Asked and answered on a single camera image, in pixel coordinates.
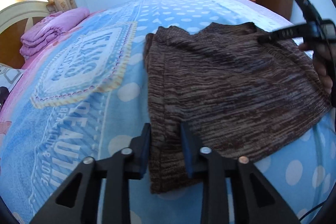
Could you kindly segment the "person's right hand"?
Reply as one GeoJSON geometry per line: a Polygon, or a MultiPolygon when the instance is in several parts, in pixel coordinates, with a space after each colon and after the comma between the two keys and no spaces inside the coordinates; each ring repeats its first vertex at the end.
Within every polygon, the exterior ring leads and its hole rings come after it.
{"type": "MultiPolygon", "coordinates": [[[[324,58],[326,59],[330,58],[329,50],[327,46],[325,46],[324,44],[319,44],[316,47],[316,50],[324,58]]],[[[325,65],[321,62],[319,58],[315,56],[315,52],[313,54],[313,66],[318,74],[321,83],[323,84],[324,90],[327,92],[327,94],[330,94],[333,87],[333,81],[330,78],[329,74],[327,73],[325,65]]]]}

